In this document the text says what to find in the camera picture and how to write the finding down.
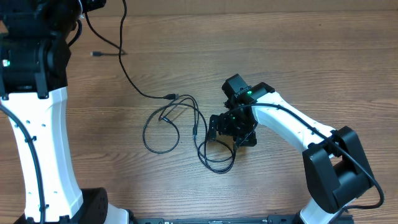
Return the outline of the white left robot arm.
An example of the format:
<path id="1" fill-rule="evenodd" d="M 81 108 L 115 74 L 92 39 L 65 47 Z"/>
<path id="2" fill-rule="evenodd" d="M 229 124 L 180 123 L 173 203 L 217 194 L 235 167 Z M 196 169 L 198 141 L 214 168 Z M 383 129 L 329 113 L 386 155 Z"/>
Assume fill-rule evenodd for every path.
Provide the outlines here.
<path id="1" fill-rule="evenodd" d="M 104 188 L 82 189 L 73 171 L 67 65 L 81 16 L 104 1 L 2 1 L 1 111 L 14 131 L 24 176 L 19 223 L 132 223 Z"/>

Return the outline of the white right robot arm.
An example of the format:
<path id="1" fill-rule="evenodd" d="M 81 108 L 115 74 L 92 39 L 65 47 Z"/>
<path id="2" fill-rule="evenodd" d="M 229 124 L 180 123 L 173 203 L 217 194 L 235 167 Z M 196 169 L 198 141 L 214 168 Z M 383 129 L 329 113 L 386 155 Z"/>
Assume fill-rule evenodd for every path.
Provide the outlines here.
<path id="1" fill-rule="evenodd" d="M 235 74 L 222 91 L 227 112 L 210 118 L 207 140 L 231 136 L 234 149 L 257 144 L 255 129 L 264 125 L 291 144 L 302 155 L 311 200 L 301 211 L 289 215 L 289 223 L 352 223 L 344 215 L 351 209 L 370 210 L 384 203 L 384 193 L 374 178 L 359 137 L 351 128 L 335 129 L 321 124 L 288 104 L 275 89 L 261 82 L 248 85 Z M 353 204 L 375 187 L 374 205 Z"/>

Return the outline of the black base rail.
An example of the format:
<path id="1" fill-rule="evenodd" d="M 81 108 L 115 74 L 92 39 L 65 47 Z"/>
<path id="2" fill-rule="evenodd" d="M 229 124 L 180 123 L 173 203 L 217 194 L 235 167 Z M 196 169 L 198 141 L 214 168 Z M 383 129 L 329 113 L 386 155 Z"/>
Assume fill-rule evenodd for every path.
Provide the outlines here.
<path id="1" fill-rule="evenodd" d="M 293 224 L 295 215 L 269 215 L 262 218 L 191 218 L 167 220 L 163 218 L 134 218 L 131 224 Z"/>

